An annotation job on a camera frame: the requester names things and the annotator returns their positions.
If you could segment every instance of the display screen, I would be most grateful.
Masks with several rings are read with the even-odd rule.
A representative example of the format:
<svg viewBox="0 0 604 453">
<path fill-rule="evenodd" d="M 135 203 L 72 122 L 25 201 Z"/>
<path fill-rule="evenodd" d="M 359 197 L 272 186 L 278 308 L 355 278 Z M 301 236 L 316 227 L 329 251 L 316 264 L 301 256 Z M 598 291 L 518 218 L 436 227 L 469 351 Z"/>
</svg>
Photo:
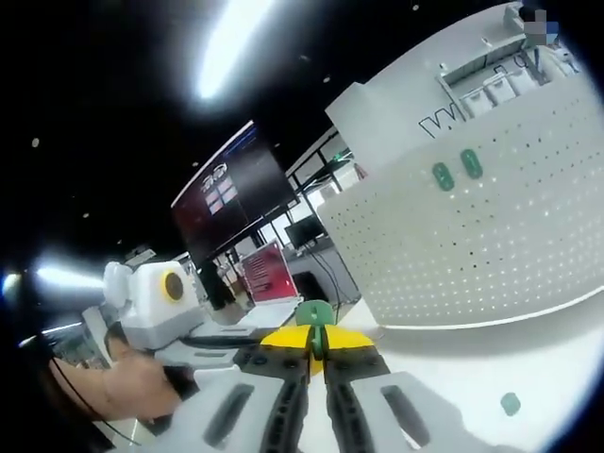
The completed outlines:
<svg viewBox="0 0 604 453">
<path fill-rule="evenodd" d="M 244 228 L 294 199 L 294 191 L 254 126 L 240 131 L 173 203 L 195 264 Z"/>
</svg>

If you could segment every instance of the white table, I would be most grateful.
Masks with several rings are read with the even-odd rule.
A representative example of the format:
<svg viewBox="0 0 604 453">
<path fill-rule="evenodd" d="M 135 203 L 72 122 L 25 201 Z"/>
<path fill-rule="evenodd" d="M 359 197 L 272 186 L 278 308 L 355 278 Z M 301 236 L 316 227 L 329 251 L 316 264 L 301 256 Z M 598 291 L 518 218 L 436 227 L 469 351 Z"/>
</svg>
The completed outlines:
<svg viewBox="0 0 604 453">
<path fill-rule="evenodd" d="M 409 372 L 455 404 L 475 436 L 539 451 L 573 423 L 600 377 L 604 294 L 527 321 L 441 331 L 379 327 L 361 300 L 340 326 L 372 338 L 393 373 Z M 303 452 L 339 452 L 323 379 L 310 383 Z M 500 405 L 509 392 L 522 404 L 512 417 Z"/>
</svg>

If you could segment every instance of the cable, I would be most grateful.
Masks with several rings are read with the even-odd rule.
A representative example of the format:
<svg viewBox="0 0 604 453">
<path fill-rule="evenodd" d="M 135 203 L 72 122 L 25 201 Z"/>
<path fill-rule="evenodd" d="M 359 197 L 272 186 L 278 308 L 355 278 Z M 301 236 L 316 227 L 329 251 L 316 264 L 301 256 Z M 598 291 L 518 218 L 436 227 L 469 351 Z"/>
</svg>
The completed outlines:
<svg viewBox="0 0 604 453">
<path fill-rule="evenodd" d="M 98 413 L 90 404 L 88 404 L 88 401 L 86 401 L 84 399 L 84 397 L 81 394 L 79 394 L 79 392 L 76 390 L 76 387 L 74 387 L 74 385 L 71 383 L 71 381 L 65 376 L 65 373 L 63 373 L 63 370 L 60 369 L 60 366 L 57 363 L 57 360 L 55 359 L 54 356 L 52 358 L 52 361 L 55 364 L 55 366 L 57 367 L 57 369 L 59 370 L 60 375 L 63 376 L 63 379 L 65 379 L 65 382 L 67 382 L 67 385 L 69 385 L 71 387 L 71 389 L 74 391 L 74 393 L 77 395 L 77 397 L 82 400 L 82 403 L 84 403 L 84 406 L 86 406 L 88 408 L 88 410 L 92 413 L 92 415 L 94 415 L 95 417 L 97 417 L 101 423 L 107 425 L 109 427 L 109 429 L 111 429 L 113 432 L 115 432 L 120 437 L 126 439 L 127 441 L 129 441 L 130 443 L 132 443 L 134 445 L 141 446 L 141 444 L 139 444 L 138 442 L 130 439 L 125 434 L 122 434 L 119 430 L 117 430 L 116 428 L 114 428 L 105 419 L 103 419 L 103 417 L 101 416 L 101 414 Z"/>
<path fill-rule="evenodd" d="M 340 289 L 340 292 L 344 295 L 344 297 L 346 298 L 346 300 L 352 301 L 352 299 L 348 296 L 348 294 L 346 294 L 344 292 L 344 290 L 340 286 L 340 283 L 338 282 L 338 278 L 336 278 L 336 271 L 334 271 L 333 267 L 331 267 L 329 265 L 329 263 L 327 262 L 327 260 L 325 259 L 325 257 L 322 256 L 322 255 L 318 255 L 317 258 L 320 258 L 325 263 L 325 266 L 327 266 L 329 268 L 329 270 L 331 271 L 331 274 L 333 275 L 333 278 L 336 280 L 336 285 L 338 285 L 338 288 Z"/>
<path fill-rule="evenodd" d="M 340 299 L 340 293 L 338 292 L 338 285 L 336 284 L 336 282 L 334 281 L 333 277 L 331 276 L 331 274 L 329 273 L 329 271 L 327 270 L 327 268 L 321 264 L 321 261 L 319 261 L 317 259 L 317 257 L 314 256 L 314 253 L 312 253 L 312 251 L 310 250 L 310 247 L 308 247 L 309 253 L 312 256 L 312 258 L 317 261 L 317 264 L 319 264 L 319 266 L 321 266 L 321 269 L 323 269 L 325 271 L 325 273 L 327 274 L 327 276 L 329 277 L 329 279 L 331 280 L 331 284 L 333 285 L 333 289 L 336 292 L 336 299 L 338 300 L 338 307 L 336 308 L 336 325 L 338 324 L 338 318 L 340 317 L 340 306 L 342 305 L 342 299 Z"/>
</svg>

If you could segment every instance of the black ceiling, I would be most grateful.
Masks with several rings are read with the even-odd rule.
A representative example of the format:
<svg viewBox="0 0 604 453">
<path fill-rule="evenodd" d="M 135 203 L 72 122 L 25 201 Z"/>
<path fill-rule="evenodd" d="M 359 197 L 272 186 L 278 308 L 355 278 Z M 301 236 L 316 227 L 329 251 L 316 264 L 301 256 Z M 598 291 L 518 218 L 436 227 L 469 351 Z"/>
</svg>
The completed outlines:
<svg viewBox="0 0 604 453">
<path fill-rule="evenodd" d="M 280 143 L 287 169 L 330 126 L 325 107 L 351 82 L 502 2 L 277 1 L 238 74 L 204 102 L 194 82 L 224 3 L 22 0 L 4 8 L 5 265 L 49 249 L 102 264 L 142 243 L 171 258 L 184 247 L 170 202 L 193 162 L 246 121 Z"/>
</svg>

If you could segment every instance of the white wall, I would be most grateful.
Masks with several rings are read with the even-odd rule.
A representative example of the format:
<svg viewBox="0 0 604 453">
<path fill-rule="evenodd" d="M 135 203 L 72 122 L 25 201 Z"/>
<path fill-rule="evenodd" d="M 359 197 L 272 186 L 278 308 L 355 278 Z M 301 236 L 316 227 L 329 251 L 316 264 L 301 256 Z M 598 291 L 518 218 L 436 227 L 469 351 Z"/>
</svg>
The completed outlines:
<svg viewBox="0 0 604 453">
<path fill-rule="evenodd" d="M 369 176 L 461 123 L 435 77 L 488 50 L 483 38 L 497 44 L 514 36 L 503 24 L 505 7 L 485 9 L 434 34 L 366 84 L 351 85 L 327 108 Z"/>
</svg>

